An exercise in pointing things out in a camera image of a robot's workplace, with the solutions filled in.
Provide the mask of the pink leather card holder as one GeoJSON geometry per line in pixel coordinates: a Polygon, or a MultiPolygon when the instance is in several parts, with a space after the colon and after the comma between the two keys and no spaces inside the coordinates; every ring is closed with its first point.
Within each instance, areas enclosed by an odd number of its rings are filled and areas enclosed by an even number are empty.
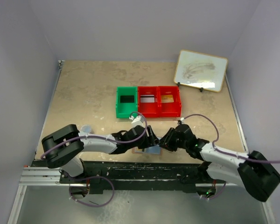
{"type": "Polygon", "coordinates": [[[154,150],[154,151],[145,151],[144,153],[135,153],[135,148],[132,149],[132,153],[133,154],[152,154],[152,155],[161,155],[162,153],[162,148],[158,146],[158,149],[154,150]]]}

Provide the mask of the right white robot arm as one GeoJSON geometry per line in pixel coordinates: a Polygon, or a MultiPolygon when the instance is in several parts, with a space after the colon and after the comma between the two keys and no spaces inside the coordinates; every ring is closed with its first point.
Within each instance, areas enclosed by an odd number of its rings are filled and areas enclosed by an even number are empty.
{"type": "Polygon", "coordinates": [[[186,124],[170,128],[159,145],[171,152],[184,149],[202,164],[197,174],[202,180],[222,180],[236,184],[256,200],[266,202],[280,184],[280,174],[268,163],[262,153],[239,153],[214,146],[208,140],[196,137],[186,124]]]}

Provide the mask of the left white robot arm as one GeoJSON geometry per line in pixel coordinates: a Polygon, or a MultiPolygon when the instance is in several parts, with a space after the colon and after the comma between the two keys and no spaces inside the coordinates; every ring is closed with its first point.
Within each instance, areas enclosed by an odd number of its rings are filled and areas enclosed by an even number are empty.
{"type": "Polygon", "coordinates": [[[48,168],[61,168],[70,177],[85,173],[84,163],[79,159],[81,152],[124,154],[132,148],[145,149],[158,145],[159,138],[151,126],[135,126],[129,131],[109,135],[95,135],[80,132],[70,124],[42,139],[43,155],[48,168]]]}

